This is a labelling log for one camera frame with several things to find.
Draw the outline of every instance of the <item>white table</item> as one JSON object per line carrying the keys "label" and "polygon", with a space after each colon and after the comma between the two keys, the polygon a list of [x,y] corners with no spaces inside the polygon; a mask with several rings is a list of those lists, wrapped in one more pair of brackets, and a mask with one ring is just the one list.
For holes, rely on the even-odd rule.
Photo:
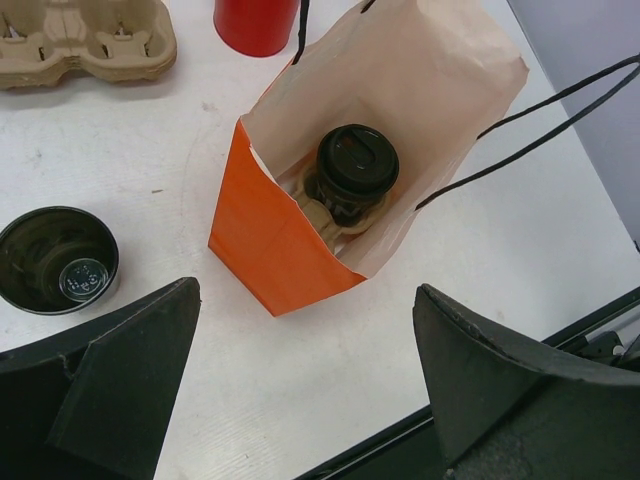
{"label": "white table", "polygon": [[[243,57],[217,37],[212,3],[172,2],[179,60],[157,84],[73,75],[54,89],[0,94],[0,227],[45,205],[87,209],[117,237],[123,274],[110,303],[86,314],[45,318],[0,302],[0,351],[181,276],[200,281],[156,478],[292,478],[427,404],[411,319],[421,283],[537,339],[640,283],[640,258],[568,132],[434,202],[372,280],[270,317],[206,243],[234,123],[295,42],[273,58]],[[313,40],[354,2],[312,3]],[[552,90],[506,1],[485,3],[531,67],[518,111]],[[565,118],[553,106],[483,139],[458,177]]]}

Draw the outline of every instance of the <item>red container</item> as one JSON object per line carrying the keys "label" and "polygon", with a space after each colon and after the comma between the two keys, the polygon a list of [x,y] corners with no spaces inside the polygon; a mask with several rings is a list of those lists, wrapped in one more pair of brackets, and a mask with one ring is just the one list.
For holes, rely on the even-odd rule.
{"label": "red container", "polygon": [[268,57],[289,41],[300,0],[216,0],[213,23],[234,50]]}

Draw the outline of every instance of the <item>shopping bag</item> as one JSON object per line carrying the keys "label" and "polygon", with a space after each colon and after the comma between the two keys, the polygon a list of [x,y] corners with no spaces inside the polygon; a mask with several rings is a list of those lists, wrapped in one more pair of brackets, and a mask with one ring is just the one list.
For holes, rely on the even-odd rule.
{"label": "shopping bag", "polygon": [[[273,315],[373,276],[416,205],[451,180],[526,82],[518,49],[479,1],[368,3],[307,47],[236,125],[209,247]],[[334,253],[287,182],[347,124],[382,132],[400,169],[384,216]]]}

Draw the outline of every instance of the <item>egg carton tray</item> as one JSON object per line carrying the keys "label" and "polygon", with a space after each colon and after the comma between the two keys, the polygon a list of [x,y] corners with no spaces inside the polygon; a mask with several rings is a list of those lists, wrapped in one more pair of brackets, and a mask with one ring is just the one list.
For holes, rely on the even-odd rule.
{"label": "egg carton tray", "polygon": [[161,0],[0,0],[0,89],[55,85],[69,70],[156,80],[177,51]]}

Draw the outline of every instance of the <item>black plastic cup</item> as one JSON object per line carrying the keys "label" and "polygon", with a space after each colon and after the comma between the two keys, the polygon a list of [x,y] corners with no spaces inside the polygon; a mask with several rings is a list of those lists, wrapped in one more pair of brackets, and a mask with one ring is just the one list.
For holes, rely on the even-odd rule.
{"label": "black plastic cup", "polygon": [[377,130],[345,125],[320,142],[317,187],[308,192],[341,226],[358,223],[398,179],[400,163],[393,145]]}
{"label": "black plastic cup", "polygon": [[0,233],[0,295],[40,315],[62,315],[95,303],[118,272],[118,246],[98,218],[70,207],[46,207]]}

